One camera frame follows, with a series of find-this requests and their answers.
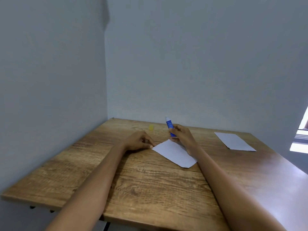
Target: left hand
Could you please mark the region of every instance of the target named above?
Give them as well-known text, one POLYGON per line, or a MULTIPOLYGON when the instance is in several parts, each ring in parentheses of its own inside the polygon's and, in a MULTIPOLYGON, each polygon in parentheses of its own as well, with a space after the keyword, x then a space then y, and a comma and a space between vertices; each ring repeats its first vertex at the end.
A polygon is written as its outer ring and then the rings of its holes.
POLYGON ((152 138, 145 131, 136 131, 123 140, 122 144, 126 150, 138 150, 141 148, 151 149, 156 146, 156 143, 154 143, 152 138))

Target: sheet of paper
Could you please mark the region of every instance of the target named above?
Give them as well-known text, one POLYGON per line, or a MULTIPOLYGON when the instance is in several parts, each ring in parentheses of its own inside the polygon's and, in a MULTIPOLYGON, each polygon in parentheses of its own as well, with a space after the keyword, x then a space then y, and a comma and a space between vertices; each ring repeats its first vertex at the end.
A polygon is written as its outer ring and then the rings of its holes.
POLYGON ((171 140, 158 144, 153 147, 152 150, 158 152, 163 157, 166 157, 183 168, 190 168, 197 162, 187 153, 185 147, 172 142, 171 140))
POLYGON ((215 132, 215 135, 217 135, 217 137, 232 150, 256 151, 236 134, 215 132))

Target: hand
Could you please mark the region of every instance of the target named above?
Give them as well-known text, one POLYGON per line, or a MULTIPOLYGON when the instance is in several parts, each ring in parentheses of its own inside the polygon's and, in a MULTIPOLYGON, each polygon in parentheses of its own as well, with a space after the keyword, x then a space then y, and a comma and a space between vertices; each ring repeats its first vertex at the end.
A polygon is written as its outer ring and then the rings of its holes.
POLYGON ((145 131, 136 131, 125 140, 122 144, 125 150, 138 150, 141 148, 151 149, 156 146, 152 138, 145 131))
POLYGON ((193 135, 191 134, 190 130, 187 127, 181 126, 179 124, 173 124, 173 128, 169 128, 170 133, 175 134, 178 138, 169 139, 175 143, 182 144, 189 155, 194 156, 193 152, 196 147, 198 147, 198 143, 194 139, 193 135))

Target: blue glue stick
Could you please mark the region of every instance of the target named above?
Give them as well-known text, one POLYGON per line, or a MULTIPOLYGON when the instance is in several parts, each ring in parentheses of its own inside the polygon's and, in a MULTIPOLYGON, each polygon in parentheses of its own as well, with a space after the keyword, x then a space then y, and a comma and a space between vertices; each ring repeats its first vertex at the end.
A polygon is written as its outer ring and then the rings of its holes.
MULTIPOLYGON (((172 125, 172 122, 171 122, 170 118, 166 117, 166 123, 167 123, 168 128, 173 128, 173 125, 172 125)), ((170 133, 170 135, 171 135, 171 137, 176 137, 176 135, 173 134, 173 133, 170 133)))

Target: wood grain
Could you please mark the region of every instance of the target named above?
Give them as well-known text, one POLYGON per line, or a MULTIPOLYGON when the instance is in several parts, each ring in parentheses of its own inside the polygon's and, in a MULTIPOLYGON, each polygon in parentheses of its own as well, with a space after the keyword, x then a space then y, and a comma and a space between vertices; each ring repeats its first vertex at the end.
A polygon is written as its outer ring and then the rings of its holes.
MULTIPOLYGON (((110 119, 8 188, 2 199, 59 210, 110 148, 136 130, 156 143, 166 124, 110 119)), ((291 231, 308 230, 308 176, 249 133, 235 133, 256 152, 228 149, 212 129, 189 128, 198 143, 291 231)), ((198 164, 181 168, 153 150, 126 154, 114 177, 103 217, 150 230, 229 230, 198 164)))

